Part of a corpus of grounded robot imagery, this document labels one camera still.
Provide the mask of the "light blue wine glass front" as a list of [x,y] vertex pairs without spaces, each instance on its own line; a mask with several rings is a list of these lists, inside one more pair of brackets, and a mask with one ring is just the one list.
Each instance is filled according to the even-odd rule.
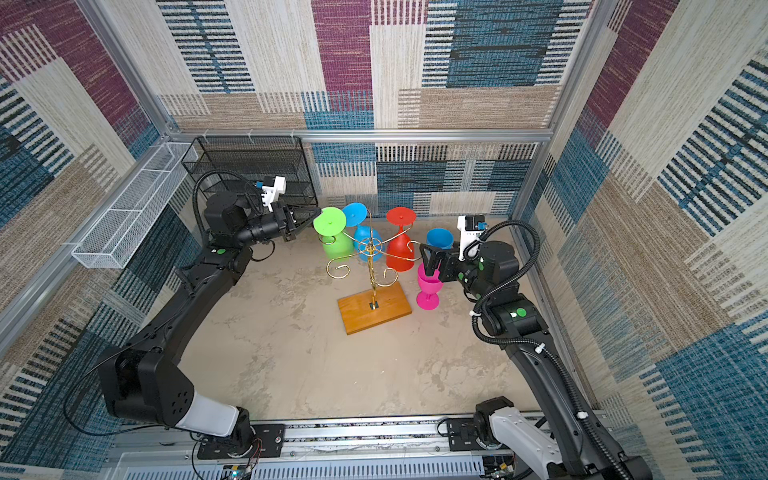
[[433,228],[427,232],[426,241],[431,247],[450,250],[453,248],[454,236],[448,229]]

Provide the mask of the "pink wine glass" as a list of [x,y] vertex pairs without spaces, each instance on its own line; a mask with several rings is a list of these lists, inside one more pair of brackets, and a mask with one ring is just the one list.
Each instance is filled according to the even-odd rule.
[[420,265],[417,270],[420,292],[416,297],[416,302],[423,310],[435,310],[440,304],[438,292],[442,289],[443,283],[439,279],[439,274],[440,271],[435,269],[431,275],[428,275],[423,265]]

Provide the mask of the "green wine glass back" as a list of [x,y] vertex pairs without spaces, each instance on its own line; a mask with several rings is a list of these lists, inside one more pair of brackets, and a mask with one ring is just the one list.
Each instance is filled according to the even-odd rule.
[[354,253],[353,240],[346,234],[346,224],[346,215],[336,207],[323,208],[313,220],[313,228],[329,260]]

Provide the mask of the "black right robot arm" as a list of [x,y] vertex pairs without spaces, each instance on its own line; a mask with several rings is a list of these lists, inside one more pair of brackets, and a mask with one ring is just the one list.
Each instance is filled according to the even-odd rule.
[[652,478],[646,461],[629,455],[594,413],[548,342],[543,316],[519,290],[540,253],[538,232],[521,220],[490,226],[482,215],[460,217],[458,228],[460,239],[449,248],[420,244],[424,271],[461,284],[474,335],[517,367],[549,427],[542,431],[511,400],[495,397],[476,406],[478,443],[509,448],[541,479]]

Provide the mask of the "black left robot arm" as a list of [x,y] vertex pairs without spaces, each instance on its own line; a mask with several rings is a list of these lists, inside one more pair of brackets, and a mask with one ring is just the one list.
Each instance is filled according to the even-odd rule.
[[217,191],[204,209],[192,203],[203,248],[178,269],[182,288],[123,346],[105,349],[90,371],[99,377],[110,415],[139,429],[175,428],[245,449],[255,438],[248,411],[199,393],[178,364],[209,312],[254,262],[253,246],[295,239],[321,210],[286,204],[282,177],[268,187],[233,176],[244,191]]

